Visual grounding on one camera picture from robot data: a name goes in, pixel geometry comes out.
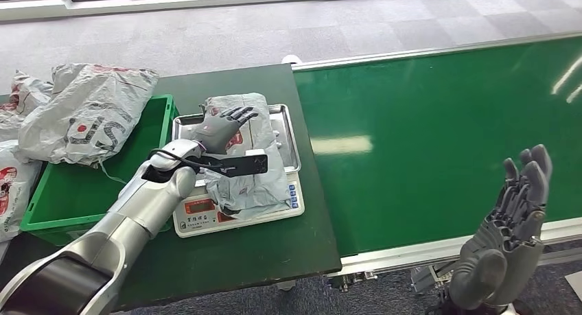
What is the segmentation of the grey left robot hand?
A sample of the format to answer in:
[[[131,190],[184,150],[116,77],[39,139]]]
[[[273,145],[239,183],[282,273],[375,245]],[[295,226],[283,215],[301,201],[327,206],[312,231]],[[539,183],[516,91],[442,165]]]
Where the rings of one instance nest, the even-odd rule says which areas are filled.
[[[250,119],[258,116],[252,106],[225,109],[216,115],[205,115],[192,132],[191,139],[202,145],[206,153],[226,154],[229,141]]]

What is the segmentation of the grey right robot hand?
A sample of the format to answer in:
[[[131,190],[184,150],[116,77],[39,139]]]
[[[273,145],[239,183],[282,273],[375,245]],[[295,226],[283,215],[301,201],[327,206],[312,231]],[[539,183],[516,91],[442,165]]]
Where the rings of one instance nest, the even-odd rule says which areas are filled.
[[[552,159],[543,144],[503,161],[504,182],[492,210],[461,247],[448,297],[457,312],[503,314],[533,276],[544,249],[543,223]]]

